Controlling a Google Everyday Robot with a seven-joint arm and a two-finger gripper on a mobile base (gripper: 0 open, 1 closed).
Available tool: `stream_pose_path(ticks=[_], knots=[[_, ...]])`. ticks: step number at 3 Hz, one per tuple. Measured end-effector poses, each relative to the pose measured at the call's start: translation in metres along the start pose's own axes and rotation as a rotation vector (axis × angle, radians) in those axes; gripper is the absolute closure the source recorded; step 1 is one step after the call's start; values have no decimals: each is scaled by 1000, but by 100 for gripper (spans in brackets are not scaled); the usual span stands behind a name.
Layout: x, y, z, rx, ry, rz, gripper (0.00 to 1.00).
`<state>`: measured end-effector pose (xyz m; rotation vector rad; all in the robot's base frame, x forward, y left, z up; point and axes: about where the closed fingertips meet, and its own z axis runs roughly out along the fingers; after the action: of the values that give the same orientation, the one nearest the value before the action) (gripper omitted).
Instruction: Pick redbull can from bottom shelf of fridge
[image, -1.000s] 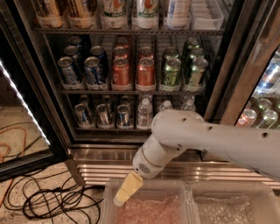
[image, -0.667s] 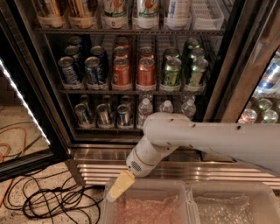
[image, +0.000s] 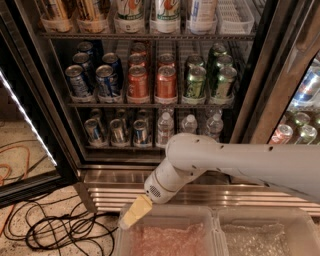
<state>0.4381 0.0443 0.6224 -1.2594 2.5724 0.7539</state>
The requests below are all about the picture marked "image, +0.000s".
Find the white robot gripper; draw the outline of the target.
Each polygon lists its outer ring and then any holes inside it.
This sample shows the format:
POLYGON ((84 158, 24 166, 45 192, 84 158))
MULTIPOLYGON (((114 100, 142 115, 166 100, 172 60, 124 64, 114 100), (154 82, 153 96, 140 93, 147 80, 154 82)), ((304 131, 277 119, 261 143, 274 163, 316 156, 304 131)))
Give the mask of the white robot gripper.
POLYGON ((205 168, 187 160, 165 157, 144 183, 147 195, 139 195, 119 221, 119 227, 128 230, 152 210, 152 202, 164 204, 170 201, 186 184, 194 181, 205 168))

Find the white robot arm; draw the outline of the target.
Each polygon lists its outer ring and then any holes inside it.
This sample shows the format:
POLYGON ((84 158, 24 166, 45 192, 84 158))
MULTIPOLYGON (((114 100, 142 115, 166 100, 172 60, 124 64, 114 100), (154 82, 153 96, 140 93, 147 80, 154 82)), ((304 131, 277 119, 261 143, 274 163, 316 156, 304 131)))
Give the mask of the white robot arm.
POLYGON ((144 194, 121 217, 119 227, 129 229, 155 204, 168 202, 186 184, 213 170, 320 201, 319 146, 224 144, 208 136, 179 133, 169 139, 165 158, 146 179, 144 194))

